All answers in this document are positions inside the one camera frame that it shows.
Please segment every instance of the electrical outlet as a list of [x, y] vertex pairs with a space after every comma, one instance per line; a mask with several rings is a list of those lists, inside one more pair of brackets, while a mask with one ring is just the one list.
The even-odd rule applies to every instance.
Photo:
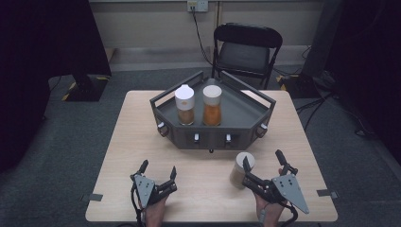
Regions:
[[196, 12], [206, 12], [209, 10], [209, 4], [207, 0], [187, 1], [186, 7], [189, 12], [191, 12], [192, 9]]
[[209, 9], [209, 3], [207, 0], [199, 0], [197, 5], [197, 11], [205, 12]]
[[192, 10], [194, 10], [194, 11], [197, 11], [197, 4], [198, 4], [198, 1], [187, 1], [186, 2], [186, 7], [187, 7], [187, 10], [189, 11], [189, 12], [191, 12]]

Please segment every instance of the chair seat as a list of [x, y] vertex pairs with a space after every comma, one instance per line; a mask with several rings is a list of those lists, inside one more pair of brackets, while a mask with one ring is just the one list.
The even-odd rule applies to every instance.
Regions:
[[265, 47], [224, 43], [218, 55], [218, 67], [263, 77], [268, 71], [269, 55], [270, 50]]

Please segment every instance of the white lid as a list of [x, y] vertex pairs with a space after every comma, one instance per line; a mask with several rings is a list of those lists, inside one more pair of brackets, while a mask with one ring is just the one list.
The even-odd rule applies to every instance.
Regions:
[[244, 158], [248, 158], [248, 163], [250, 164], [251, 169], [254, 167], [254, 157], [249, 152], [240, 152], [236, 156], [235, 167], [244, 171]]
[[217, 85], [209, 85], [203, 88], [203, 101], [207, 105], [216, 106], [221, 100], [221, 88]]
[[195, 105], [194, 94], [194, 90], [188, 84], [181, 85], [174, 93], [177, 108], [183, 111], [191, 110]]

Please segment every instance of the human hand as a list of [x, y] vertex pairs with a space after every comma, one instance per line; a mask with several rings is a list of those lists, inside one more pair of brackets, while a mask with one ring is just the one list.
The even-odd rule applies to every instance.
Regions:
[[147, 227], [162, 226], [163, 217], [165, 216], [167, 198], [168, 196], [145, 209], [145, 220]]
[[264, 227], [276, 227], [278, 223], [278, 219], [283, 213], [284, 207], [278, 203], [269, 203], [263, 200], [259, 195], [254, 194], [254, 198], [256, 200], [256, 214], [257, 218], [260, 219], [261, 211], [264, 209], [266, 212], [265, 219], [263, 221]]

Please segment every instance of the metal tray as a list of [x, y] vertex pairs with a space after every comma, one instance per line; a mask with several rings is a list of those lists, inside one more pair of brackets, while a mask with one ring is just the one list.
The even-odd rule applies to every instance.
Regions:
[[[188, 84], [195, 92], [195, 121], [190, 126], [183, 126], [178, 120], [174, 92], [182, 84]], [[205, 126], [202, 123], [202, 90], [212, 84], [222, 90], [219, 126]], [[241, 89], [249, 90], [267, 102], [256, 101]], [[214, 149], [243, 150], [255, 139], [262, 138], [267, 132], [275, 100], [226, 72], [222, 72], [221, 78], [211, 79], [199, 71], [152, 98], [150, 105], [158, 132], [171, 140], [177, 148], [209, 149], [213, 152]]]

